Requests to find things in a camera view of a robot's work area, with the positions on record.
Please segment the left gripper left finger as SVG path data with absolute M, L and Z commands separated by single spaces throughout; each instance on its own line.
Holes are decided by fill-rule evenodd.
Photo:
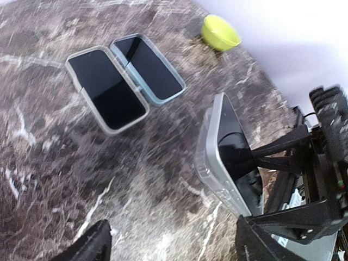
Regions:
M 110 260 L 111 228 L 109 221 L 99 220 L 62 253 L 51 260 Z

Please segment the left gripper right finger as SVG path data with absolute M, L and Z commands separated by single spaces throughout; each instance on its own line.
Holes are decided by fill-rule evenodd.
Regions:
M 235 236 L 238 260 L 299 260 L 250 218 L 239 216 Z

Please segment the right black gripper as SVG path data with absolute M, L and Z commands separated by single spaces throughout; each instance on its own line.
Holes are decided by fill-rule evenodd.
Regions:
M 299 107 L 294 129 L 252 150 L 257 166 L 303 179 L 304 205 L 251 217 L 263 230 L 301 244 L 336 233 L 347 217 L 347 134 L 319 124 L 306 126 Z

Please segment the white phone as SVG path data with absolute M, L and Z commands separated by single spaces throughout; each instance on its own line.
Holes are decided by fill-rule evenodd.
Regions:
M 263 182 L 228 96 L 214 97 L 205 140 L 213 193 L 235 215 L 263 214 Z

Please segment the transparent clear phone case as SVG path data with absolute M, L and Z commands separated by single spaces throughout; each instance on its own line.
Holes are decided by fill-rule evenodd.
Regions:
M 251 212 L 234 182 L 230 178 L 226 181 L 220 180 L 217 176 L 218 169 L 214 168 L 209 162 L 206 141 L 212 110 L 212 107 L 208 108 L 203 116 L 194 156 L 196 173 L 202 183 L 209 188 L 235 217 L 239 215 L 251 216 Z

